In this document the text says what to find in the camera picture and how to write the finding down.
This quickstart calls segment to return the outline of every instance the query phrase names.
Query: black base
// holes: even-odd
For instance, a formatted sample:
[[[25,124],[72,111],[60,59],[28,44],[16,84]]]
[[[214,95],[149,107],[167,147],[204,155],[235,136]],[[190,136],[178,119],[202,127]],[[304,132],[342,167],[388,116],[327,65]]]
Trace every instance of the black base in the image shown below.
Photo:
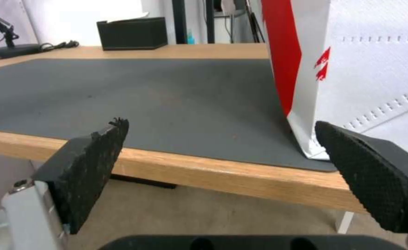
[[[110,179],[124,181],[124,182],[134,182],[138,184],[145,184],[145,185],[168,188],[168,189],[175,189],[177,186],[176,184],[171,184],[171,183],[166,183],[166,182],[157,182],[157,181],[146,180],[146,179],[130,177],[130,176],[122,176],[119,174],[112,174],[110,176]]]
[[[41,52],[39,44],[20,44],[12,48],[0,47],[0,58],[18,57]]]

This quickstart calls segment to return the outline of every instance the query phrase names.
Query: black stand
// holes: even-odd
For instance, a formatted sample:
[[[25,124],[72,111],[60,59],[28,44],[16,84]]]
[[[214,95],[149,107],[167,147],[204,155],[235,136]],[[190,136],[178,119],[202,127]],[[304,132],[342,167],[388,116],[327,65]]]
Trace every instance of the black stand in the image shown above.
[[[173,20],[177,44],[187,44],[187,24],[185,22],[184,0],[172,0]]]
[[[19,35],[13,32],[14,27],[7,21],[0,18],[0,32],[4,34],[6,47],[0,47],[0,58],[17,57],[41,52],[39,44],[14,45],[14,39]]]

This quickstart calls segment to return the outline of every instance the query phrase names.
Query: textured rubber pad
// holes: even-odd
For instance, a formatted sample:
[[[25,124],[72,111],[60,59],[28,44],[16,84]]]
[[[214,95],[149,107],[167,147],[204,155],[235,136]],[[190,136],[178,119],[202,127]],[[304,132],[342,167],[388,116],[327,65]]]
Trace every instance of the textured rubber pad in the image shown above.
[[[380,226],[408,233],[408,152],[327,122],[317,122],[315,132],[350,190]]]
[[[69,140],[33,175],[46,182],[63,224],[76,234],[109,180],[128,132],[128,120],[115,119],[89,136]]]

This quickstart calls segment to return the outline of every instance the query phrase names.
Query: white table leg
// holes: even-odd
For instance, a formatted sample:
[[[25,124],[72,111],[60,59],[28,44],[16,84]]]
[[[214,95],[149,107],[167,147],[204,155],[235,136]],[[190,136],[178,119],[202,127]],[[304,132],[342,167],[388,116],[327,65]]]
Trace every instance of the white table leg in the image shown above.
[[[340,219],[338,219],[335,223],[337,233],[346,234],[353,217],[354,217],[353,212],[348,211],[344,212],[344,215]]]

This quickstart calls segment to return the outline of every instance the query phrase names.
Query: black pole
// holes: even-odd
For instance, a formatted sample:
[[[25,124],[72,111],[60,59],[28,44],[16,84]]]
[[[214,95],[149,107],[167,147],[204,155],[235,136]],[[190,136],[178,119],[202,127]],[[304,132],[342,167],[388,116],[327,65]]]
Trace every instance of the black pole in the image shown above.
[[[175,35],[177,44],[187,43],[187,25],[185,22],[184,0],[172,0],[173,19],[175,22]]]
[[[205,1],[206,20],[207,20],[207,43],[215,43],[215,16],[213,14],[213,0]]]

